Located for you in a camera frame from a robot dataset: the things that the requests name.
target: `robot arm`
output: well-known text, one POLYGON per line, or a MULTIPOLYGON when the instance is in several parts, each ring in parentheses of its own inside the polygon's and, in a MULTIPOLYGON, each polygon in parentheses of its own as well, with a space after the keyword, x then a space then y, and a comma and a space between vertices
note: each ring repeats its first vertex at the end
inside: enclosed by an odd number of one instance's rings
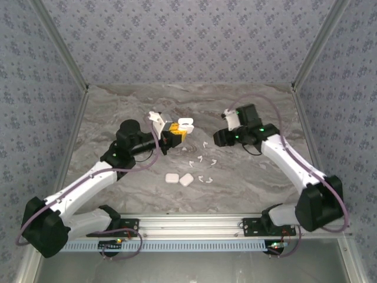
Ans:
MULTIPOLYGON (((158 146, 164 155, 170 148, 183 142, 186 135, 194 129, 191 118, 179 119, 178 123, 173 123, 168 115, 155 112, 149 114, 153 131, 158 137, 158 146)), ((152 133, 141 132, 140 125, 135 120, 122 122, 116 133, 116 140, 87 173, 44 200, 35 197, 27 203, 22 225, 38 211, 43 208, 45 211, 25 228, 22 236, 48 258, 60 251, 68 240, 93 232, 121 228, 120 215, 107 205, 80 215, 74 213, 99 191, 127 174, 113 169, 132 169, 135 166, 135 155, 154 148, 156 141, 152 133)))
POLYGON ((286 148, 309 172, 303 169, 282 145, 279 130, 272 124, 263 125, 254 104, 228 109, 222 114, 228 128, 214 134, 216 145, 234 146, 236 143, 253 145, 267 156, 291 180, 300 194, 297 204, 279 204, 262 212, 266 230, 273 226, 301 225, 311 232, 343 216, 342 209, 335 197, 313 175, 325 179, 343 199, 342 182, 336 177, 327 177, 323 172, 310 165, 284 139, 286 148))

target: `blue patterned wall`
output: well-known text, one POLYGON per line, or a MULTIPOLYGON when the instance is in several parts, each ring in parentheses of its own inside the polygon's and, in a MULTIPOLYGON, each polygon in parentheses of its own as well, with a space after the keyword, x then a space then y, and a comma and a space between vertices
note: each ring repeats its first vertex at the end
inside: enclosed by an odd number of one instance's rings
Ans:
POLYGON ((25 204, 52 191, 82 92, 27 0, 0 11, 0 282, 12 282, 25 204))
POLYGON ((358 248, 377 282, 377 2, 351 0, 299 91, 327 173, 344 184, 358 248))
POLYGON ((44 0, 90 84, 291 82, 333 0, 44 0))

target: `marble surface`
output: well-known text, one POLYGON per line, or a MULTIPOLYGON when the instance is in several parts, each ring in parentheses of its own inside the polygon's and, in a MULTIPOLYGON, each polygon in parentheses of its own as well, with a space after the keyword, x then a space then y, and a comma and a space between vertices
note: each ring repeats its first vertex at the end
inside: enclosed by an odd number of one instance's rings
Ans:
MULTIPOLYGON (((236 213, 260 212, 276 203, 298 199, 298 193, 289 179, 268 158, 251 156, 241 145, 219 148, 212 135, 226 127, 221 113, 240 95, 251 92, 273 99, 281 111, 285 133, 290 144, 310 160, 306 140, 288 86, 253 84, 188 84, 188 85, 101 85, 90 86, 84 119, 68 169, 65 184, 85 173, 108 149, 115 132, 126 119, 141 123, 148 131, 143 116, 150 110, 179 117, 194 118, 195 129, 186 141, 161 156, 150 169, 129 173, 92 199, 79 212, 87 212, 108 204, 118 212, 206 212, 236 213), (199 163, 197 156, 204 157, 199 163), (210 165, 212 159, 217 163, 210 165), (191 173, 195 180, 188 187, 166 184, 166 173, 183 176, 191 173), (202 183, 211 177, 213 182, 202 183)), ((276 115, 265 101, 250 98, 239 105, 255 103, 265 124, 278 125, 276 115)), ((147 154, 137 156, 143 160, 147 154)))

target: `yellow object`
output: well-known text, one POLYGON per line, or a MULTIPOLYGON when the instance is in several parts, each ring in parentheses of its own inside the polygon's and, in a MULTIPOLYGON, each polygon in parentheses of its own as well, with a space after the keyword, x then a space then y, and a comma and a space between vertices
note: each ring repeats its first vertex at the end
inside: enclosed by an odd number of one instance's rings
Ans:
POLYGON ((186 138, 187 136, 187 131, 178 131, 178 130, 174 130, 174 131, 170 131, 172 134, 180 134, 181 137, 182 137, 182 141, 184 141, 184 139, 186 138))
POLYGON ((170 125, 169 131, 176 131, 178 130, 179 124, 178 123, 173 123, 170 125))
POLYGON ((178 123, 173 123, 173 124, 171 124, 171 126, 169 128, 169 131, 172 134, 180 134, 182 136, 182 141, 184 141, 184 139, 187 136, 187 131, 180 131, 180 130, 178 130, 178 128, 179 128, 179 124, 178 123))

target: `purple cable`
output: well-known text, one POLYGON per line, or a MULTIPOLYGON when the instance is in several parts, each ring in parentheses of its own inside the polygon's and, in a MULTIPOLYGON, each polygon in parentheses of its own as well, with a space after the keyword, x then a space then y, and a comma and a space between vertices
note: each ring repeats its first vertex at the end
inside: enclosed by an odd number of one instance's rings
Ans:
POLYGON ((130 258, 133 258, 135 256, 137 256, 140 251, 141 251, 141 248, 143 247, 143 237, 140 235, 139 232, 137 232, 135 229, 131 229, 131 228, 121 228, 121 229, 115 229, 115 230, 109 230, 109 231, 101 231, 101 232, 94 232, 94 234, 97 234, 97 235, 103 235, 103 234, 111 234, 111 233, 116 233, 116 232, 122 232, 122 231, 129 231, 129 232, 132 232, 132 233, 135 233, 139 239, 140 239, 140 244, 139 244, 139 247, 137 248, 137 250, 131 254, 131 255, 127 255, 127 256, 117 256, 116 258, 110 258, 109 256, 106 256, 105 255, 105 249, 109 246, 109 245, 105 245, 105 247, 102 249, 101 251, 101 254, 104 258, 107 258, 111 261, 121 261, 123 259, 130 259, 130 258))
POLYGON ((264 100, 266 100, 275 110, 276 112, 276 115, 277 115, 277 119, 279 120, 279 128, 280 128, 280 139, 282 141, 282 145, 284 147, 284 149, 286 150, 286 152, 288 153, 288 155, 298 164, 300 165, 305 171, 307 171, 309 174, 311 174, 312 176, 314 176, 314 178, 316 178, 318 181, 320 181, 326 188, 329 189, 329 191, 334 195, 334 197, 336 198, 336 200, 339 202, 339 205, 340 207, 342 208, 342 212, 344 214, 344 223, 343 223, 343 226, 340 228, 340 229, 337 229, 337 230, 331 230, 331 229, 328 229, 328 228, 322 228, 323 230, 325 231, 328 231, 328 232, 331 232, 331 233, 339 233, 339 232, 343 232, 349 225, 349 215, 348 215, 348 212, 347 212, 347 209, 346 209, 346 206, 345 204, 343 203, 342 199, 340 198, 340 196, 338 195, 338 193, 335 192, 334 188, 330 186, 330 184, 328 184, 328 182, 326 182, 322 177, 318 176, 316 173, 312 172, 310 168, 306 167, 305 164, 303 164, 288 148, 287 148, 287 145, 286 145, 286 142, 285 142, 285 139, 284 139, 284 133, 283 133, 283 119, 280 115, 280 111, 279 109, 276 107, 275 103, 272 102, 271 99, 269 99, 268 97, 262 95, 262 94, 246 94, 246 95, 243 95, 243 96, 240 96, 230 107, 229 107, 229 110, 233 109, 234 105, 236 105, 236 103, 238 103, 241 99, 245 98, 245 97, 250 97, 250 96, 255 96, 255 97, 260 97, 264 100))
POLYGON ((158 138, 157 138, 157 136, 156 136, 156 134, 155 134, 155 132, 153 130, 153 127, 152 127, 151 123, 147 123, 147 124, 148 124, 148 127, 149 127, 152 135, 153 135, 154 142, 156 144, 156 155, 154 156, 154 159, 151 161, 151 163, 149 163, 147 166, 139 167, 139 168, 135 168, 135 169, 120 169, 120 168, 102 169, 102 170, 94 172, 91 176, 87 176, 87 177, 83 178, 83 180, 79 181, 77 184, 75 184, 74 186, 72 186, 69 190, 67 190, 66 192, 62 193, 62 195, 59 198, 55 199, 54 201, 52 201, 48 205, 44 206, 41 210, 37 211, 33 216, 31 216, 25 222, 25 224, 23 224, 23 226, 21 227, 19 233, 17 234, 15 244, 17 246, 28 245, 29 244, 28 242, 20 243, 19 240, 20 240, 22 234, 25 232, 26 228, 35 220, 35 218, 37 218, 39 215, 41 215, 47 209, 49 209, 54 204, 56 204, 59 199, 61 200, 61 199, 65 198, 67 194, 71 193, 73 190, 77 189, 79 186, 81 186, 83 183, 85 183, 87 180, 93 178, 94 176, 96 176, 98 174, 105 173, 105 172, 125 172, 125 173, 131 173, 131 172, 143 171, 143 170, 146 170, 146 169, 150 168, 157 161, 158 157, 160 156, 160 151, 159 151, 160 146, 158 145, 158 138))
POLYGON ((270 252, 273 252, 274 254, 276 254, 278 258, 286 258, 287 256, 290 256, 291 254, 294 254, 294 253, 298 250, 298 248, 299 248, 299 246, 300 246, 300 244, 301 244, 301 237, 302 237, 302 233, 301 233, 301 228, 300 228, 300 226, 298 225, 297 228, 299 228, 299 240, 298 240, 296 246, 295 246, 290 252, 288 252, 288 253, 286 253, 286 254, 284 254, 284 255, 280 255, 277 251, 274 251, 274 250, 271 249, 271 248, 267 248, 267 249, 268 249, 270 252))

